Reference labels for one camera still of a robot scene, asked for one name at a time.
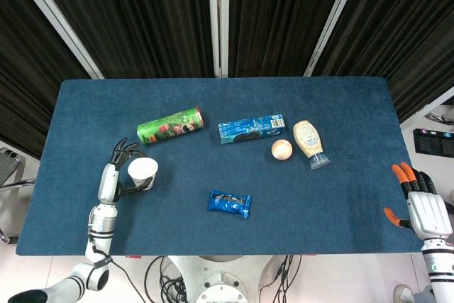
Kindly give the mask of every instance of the orange fingertip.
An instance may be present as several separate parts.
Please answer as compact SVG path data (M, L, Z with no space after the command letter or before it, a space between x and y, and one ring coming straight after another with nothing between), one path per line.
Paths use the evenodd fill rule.
M391 221L391 223L397 227L401 227L399 225L400 223L400 219L397 218L395 215L394 215L394 212L389 208L389 207L385 207L383 209L384 211L384 215L388 218L389 221Z
M406 178L409 181L416 181L416 177L414 176L414 172L410 166L408 166L405 162L401 162L400 167L404 170Z
M404 171L398 165L393 165L392 166L392 171L397 176L397 179L399 179L399 183L403 183L403 182L408 182L409 181L407 179Z

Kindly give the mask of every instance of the blue oreo box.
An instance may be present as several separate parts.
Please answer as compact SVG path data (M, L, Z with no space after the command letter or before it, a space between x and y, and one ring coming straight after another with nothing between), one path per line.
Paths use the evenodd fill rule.
M285 129L281 114L218 124L221 143L240 142L279 135Z

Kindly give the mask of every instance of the mayonnaise bottle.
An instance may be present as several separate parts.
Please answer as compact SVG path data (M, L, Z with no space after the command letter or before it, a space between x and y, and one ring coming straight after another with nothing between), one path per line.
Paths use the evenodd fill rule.
M293 126L293 136L297 145L309 158L312 170L330 163L321 147L319 133L309 121L301 121L295 124Z

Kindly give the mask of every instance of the metal frame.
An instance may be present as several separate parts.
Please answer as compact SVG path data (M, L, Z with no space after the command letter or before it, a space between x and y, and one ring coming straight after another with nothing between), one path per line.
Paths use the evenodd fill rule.
M440 106L451 97L454 97L454 87L449 89L447 92L439 96L437 99L433 100L431 103L426 104L422 109L419 109L416 113L411 115L407 120L400 124L400 128L407 129L412 124L415 124L418 120L422 119L430 111L434 110L437 106Z
M54 0L34 0L34 2L38 5L77 60L82 64L82 67L87 71L88 75L93 79L103 79L104 76L93 58L88 53L79 37L77 37L75 31L72 29L65 16L63 16L63 13Z
M229 0L210 0L214 74L222 78L228 77L228 11Z
M319 40L317 41L314 51L312 52L311 59L309 60L308 65L306 66L306 70L304 70L303 76L305 76L305 77L312 76L312 72L314 71L317 62L319 61L321 53L323 52L323 49L325 48L325 46L328 42L328 39L330 38L330 36L333 32L333 29L336 26L339 16L341 15L346 3L347 3L347 0L335 0L334 1L334 5L331 8L331 12L329 13L325 26L323 27L323 30L321 31Z

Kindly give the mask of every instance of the white robotic hand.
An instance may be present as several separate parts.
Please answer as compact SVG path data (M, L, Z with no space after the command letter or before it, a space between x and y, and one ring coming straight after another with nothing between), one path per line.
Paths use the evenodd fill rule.
M89 215L85 255L92 264L79 263L61 282L45 289L21 292L10 298L8 303L72 303L81 299L85 290L99 291L105 287L109 279L108 264L112 261L109 253L117 217L115 203L123 195L145 190L153 180L151 177L138 187L122 188L118 181L120 167L131 156L146 157L144 153L135 150L138 143L123 148L125 143L126 138L113 150L111 161L104 168L99 185L98 199L101 203Z
M410 220L398 219L389 208L384 212L396 226L411 228L424 241L421 249L437 303L454 302L454 246L446 238L453 233L449 213L454 207L436 193L431 178L405 162L393 165L409 209Z

